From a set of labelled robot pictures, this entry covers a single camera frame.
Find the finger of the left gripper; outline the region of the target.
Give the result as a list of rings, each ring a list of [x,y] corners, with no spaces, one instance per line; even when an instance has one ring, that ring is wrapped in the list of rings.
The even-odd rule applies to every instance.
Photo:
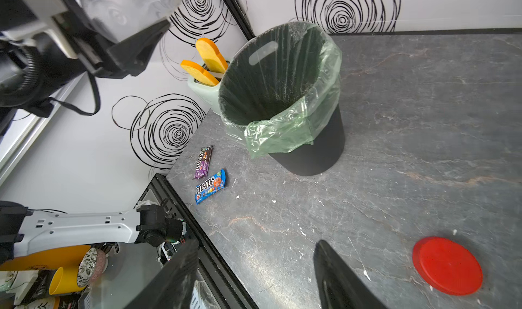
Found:
[[[129,38],[105,49],[109,59],[124,76],[137,77],[143,73],[156,45],[169,30],[170,23],[162,20]]]

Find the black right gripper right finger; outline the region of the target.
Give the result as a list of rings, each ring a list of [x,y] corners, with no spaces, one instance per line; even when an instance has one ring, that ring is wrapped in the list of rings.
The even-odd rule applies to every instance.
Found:
[[[315,245],[313,264],[322,308],[386,307],[326,241]]]

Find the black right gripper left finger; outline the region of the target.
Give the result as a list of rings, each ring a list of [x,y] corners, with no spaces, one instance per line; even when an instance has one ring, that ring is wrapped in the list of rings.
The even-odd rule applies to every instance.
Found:
[[[188,308],[198,270],[198,241],[185,242],[126,309]]]

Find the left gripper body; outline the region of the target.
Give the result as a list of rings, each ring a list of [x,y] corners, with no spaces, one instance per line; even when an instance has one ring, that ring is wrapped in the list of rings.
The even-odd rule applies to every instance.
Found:
[[[52,20],[57,27],[56,44],[62,56],[52,58],[52,76],[72,79],[83,72],[95,77],[123,79],[135,73],[118,63],[110,48],[116,44],[95,31],[74,0],[52,0]]]

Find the clear oatmeal jar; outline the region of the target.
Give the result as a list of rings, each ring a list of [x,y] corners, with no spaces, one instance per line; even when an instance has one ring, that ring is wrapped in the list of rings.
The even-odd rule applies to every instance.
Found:
[[[80,0],[98,33],[119,43],[165,20],[182,0]]]

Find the red jar lid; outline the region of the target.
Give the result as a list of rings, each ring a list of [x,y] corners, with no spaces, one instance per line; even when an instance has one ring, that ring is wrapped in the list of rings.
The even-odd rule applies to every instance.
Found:
[[[470,295],[483,284],[483,271],[475,256],[446,238],[432,236],[416,242],[412,261],[425,282],[447,295]]]

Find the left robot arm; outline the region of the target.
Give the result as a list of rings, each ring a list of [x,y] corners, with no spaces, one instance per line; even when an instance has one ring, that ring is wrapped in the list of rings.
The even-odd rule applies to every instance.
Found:
[[[58,103],[81,116],[93,116],[101,108],[97,77],[122,79],[142,73],[169,23],[160,21],[119,42],[110,43],[86,29],[77,40],[88,47],[78,63],[59,64],[54,72],[37,47],[1,43],[1,134],[5,134],[18,109],[47,118]],[[87,75],[95,108],[83,111],[51,95],[79,74]],[[142,205],[105,215],[72,215],[37,211],[15,202],[1,202],[1,263],[52,249],[102,242],[148,243],[160,246],[183,238],[186,223],[163,205]]]

